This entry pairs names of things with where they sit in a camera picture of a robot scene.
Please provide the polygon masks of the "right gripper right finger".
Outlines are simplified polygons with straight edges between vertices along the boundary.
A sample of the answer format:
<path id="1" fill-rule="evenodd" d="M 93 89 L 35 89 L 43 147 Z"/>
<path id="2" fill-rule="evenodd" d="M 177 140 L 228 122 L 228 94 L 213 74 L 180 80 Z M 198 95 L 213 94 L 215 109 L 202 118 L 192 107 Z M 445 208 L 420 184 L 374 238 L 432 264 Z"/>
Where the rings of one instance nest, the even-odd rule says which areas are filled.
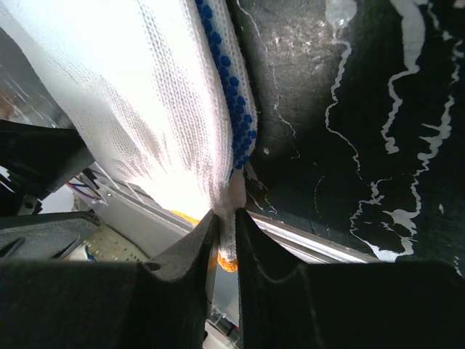
<path id="1" fill-rule="evenodd" d="M 236 213 L 243 348 L 462 348 L 464 280 L 440 262 L 309 264 Z"/>

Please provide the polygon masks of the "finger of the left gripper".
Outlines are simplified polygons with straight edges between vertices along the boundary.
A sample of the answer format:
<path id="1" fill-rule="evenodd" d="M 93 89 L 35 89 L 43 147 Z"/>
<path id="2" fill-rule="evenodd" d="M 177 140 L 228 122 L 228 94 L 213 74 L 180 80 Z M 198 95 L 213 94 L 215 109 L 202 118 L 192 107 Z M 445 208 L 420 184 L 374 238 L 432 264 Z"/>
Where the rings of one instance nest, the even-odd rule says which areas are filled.
<path id="1" fill-rule="evenodd" d="M 63 259 L 100 226 L 91 212 L 32 214 L 1 218 L 1 257 Z"/>

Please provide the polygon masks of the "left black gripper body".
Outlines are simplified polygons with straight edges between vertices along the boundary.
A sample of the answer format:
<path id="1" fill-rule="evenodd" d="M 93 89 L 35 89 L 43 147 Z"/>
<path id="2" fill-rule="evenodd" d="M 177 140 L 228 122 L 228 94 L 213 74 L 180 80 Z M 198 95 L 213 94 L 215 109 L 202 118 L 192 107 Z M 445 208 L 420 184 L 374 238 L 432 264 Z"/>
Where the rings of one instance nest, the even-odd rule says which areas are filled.
<path id="1" fill-rule="evenodd" d="M 1 121 L 1 213 L 19 214 L 27 197 L 43 200 L 94 162 L 74 129 Z"/>

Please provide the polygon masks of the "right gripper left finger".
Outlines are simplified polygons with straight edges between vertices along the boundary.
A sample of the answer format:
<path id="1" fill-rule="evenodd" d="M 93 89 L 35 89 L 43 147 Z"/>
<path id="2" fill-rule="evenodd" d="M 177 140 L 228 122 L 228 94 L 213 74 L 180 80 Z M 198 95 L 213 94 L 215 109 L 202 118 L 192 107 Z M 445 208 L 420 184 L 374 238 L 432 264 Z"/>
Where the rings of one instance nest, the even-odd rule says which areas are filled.
<path id="1" fill-rule="evenodd" d="M 146 262 L 1 257 L 3 348 L 201 348 L 219 218 Z"/>

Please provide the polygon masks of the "blue dotted work glove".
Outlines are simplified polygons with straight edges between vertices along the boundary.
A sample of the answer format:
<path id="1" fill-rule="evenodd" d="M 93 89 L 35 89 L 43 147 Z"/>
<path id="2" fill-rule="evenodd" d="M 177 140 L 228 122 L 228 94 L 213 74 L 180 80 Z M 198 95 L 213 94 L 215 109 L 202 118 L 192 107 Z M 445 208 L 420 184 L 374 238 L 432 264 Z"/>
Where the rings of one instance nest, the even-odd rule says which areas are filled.
<path id="1" fill-rule="evenodd" d="M 198 180 L 204 196 L 222 219 L 217 261 L 223 270 L 235 272 L 238 258 L 233 211 L 243 208 L 246 202 L 243 171 L 255 147 L 258 117 L 245 61 L 226 2 L 197 1 L 196 6 L 221 80 L 232 130 L 229 186 L 207 188 L 206 176 L 210 174 L 209 171 L 204 171 Z"/>

